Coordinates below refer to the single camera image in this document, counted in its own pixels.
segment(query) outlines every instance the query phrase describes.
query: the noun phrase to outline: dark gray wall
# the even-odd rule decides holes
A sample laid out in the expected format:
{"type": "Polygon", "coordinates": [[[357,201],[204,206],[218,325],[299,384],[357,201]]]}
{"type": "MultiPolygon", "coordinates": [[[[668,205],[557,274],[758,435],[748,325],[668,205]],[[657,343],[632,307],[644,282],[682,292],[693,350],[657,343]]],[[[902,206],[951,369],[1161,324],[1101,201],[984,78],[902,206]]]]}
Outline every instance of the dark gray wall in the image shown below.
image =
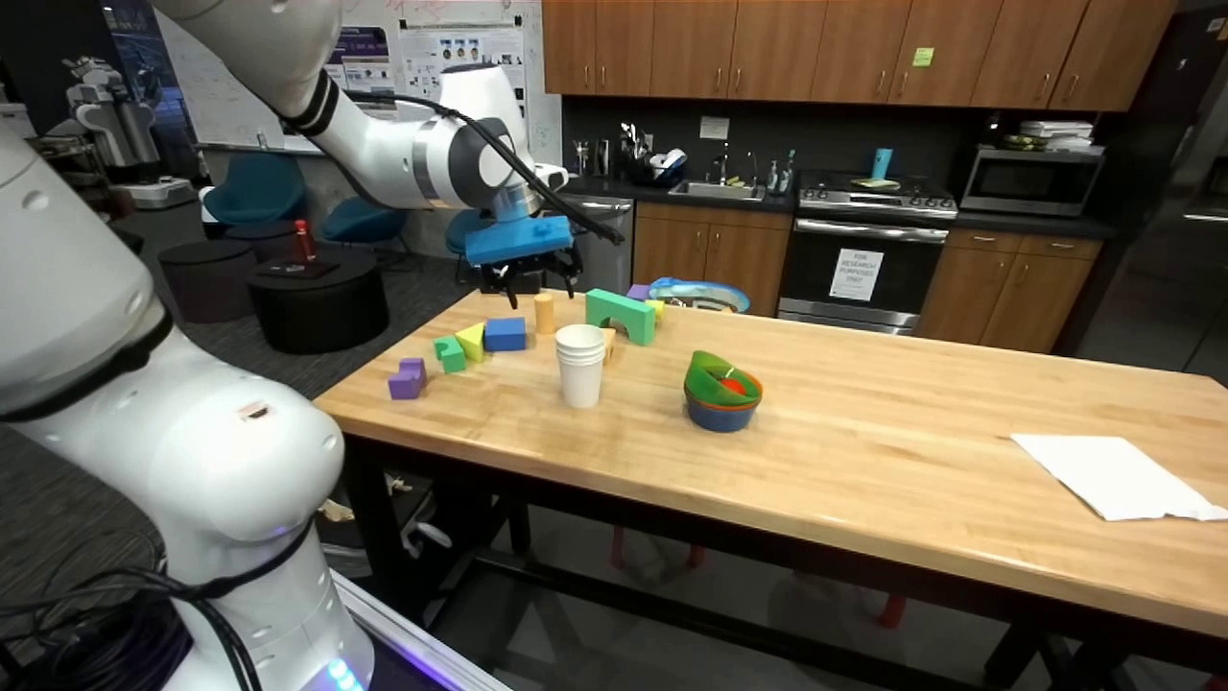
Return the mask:
{"type": "Polygon", "coordinates": [[[653,131],[657,151],[687,151],[693,178],[705,178],[721,154],[700,138],[701,114],[730,118],[730,173],[748,181],[772,159],[797,151],[797,168],[870,168],[877,145],[895,145],[895,178],[951,186],[959,159],[988,131],[992,112],[925,112],[925,109],[817,109],[817,104],[701,104],[701,100],[565,100],[565,163],[576,164],[576,138],[615,138],[620,124],[653,131]]]}
{"type": "Polygon", "coordinates": [[[6,0],[0,60],[15,92],[30,109],[34,131],[68,118],[66,90],[72,85],[66,57],[96,53],[121,67],[103,3],[96,0],[6,0]]]}

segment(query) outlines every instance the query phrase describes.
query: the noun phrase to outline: white paper cup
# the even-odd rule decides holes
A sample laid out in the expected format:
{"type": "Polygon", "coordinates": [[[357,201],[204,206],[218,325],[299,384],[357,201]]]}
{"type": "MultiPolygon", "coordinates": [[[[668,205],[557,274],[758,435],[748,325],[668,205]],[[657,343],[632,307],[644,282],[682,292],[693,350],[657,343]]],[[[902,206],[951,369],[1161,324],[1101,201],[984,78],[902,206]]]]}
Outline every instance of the white paper cup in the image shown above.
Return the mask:
{"type": "Polygon", "coordinates": [[[570,406],[595,406],[603,401],[607,337],[593,324],[572,324],[552,336],[560,353],[560,382],[570,406]]]}

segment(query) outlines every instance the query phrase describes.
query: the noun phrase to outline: microwave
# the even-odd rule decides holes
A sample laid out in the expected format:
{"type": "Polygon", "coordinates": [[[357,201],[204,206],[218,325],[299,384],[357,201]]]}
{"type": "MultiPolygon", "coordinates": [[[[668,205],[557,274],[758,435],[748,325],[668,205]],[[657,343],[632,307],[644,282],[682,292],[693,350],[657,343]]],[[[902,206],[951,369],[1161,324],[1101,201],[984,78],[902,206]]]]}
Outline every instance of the microwave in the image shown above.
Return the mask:
{"type": "Polygon", "coordinates": [[[979,145],[959,196],[959,213],[1006,215],[1084,215],[1092,188],[1101,178],[1101,151],[997,151],[979,145]]]}

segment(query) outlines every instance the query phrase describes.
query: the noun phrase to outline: sink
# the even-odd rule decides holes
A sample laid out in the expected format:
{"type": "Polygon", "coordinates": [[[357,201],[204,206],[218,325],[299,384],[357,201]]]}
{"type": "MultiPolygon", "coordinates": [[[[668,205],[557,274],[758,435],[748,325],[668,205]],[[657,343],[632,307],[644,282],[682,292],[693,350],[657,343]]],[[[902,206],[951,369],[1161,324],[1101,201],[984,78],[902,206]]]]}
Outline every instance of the sink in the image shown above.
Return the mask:
{"type": "Polygon", "coordinates": [[[682,181],[668,196],[765,205],[765,188],[744,188],[744,186],[730,188],[730,186],[710,186],[710,181],[682,181]]]}

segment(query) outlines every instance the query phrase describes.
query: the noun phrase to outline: refrigerator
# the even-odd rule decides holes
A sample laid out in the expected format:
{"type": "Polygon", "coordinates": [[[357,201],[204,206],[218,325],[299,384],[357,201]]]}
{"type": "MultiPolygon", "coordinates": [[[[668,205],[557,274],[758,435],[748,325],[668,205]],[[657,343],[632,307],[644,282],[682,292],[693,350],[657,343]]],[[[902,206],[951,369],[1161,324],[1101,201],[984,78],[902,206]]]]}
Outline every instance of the refrigerator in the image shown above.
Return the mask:
{"type": "Polygon", "coordinates": [[[1107,118],[1093,215],[1122,226],[1065,350],[1228,384],[1228,0],[1185,3],[1129,114],[1107,118]]]}

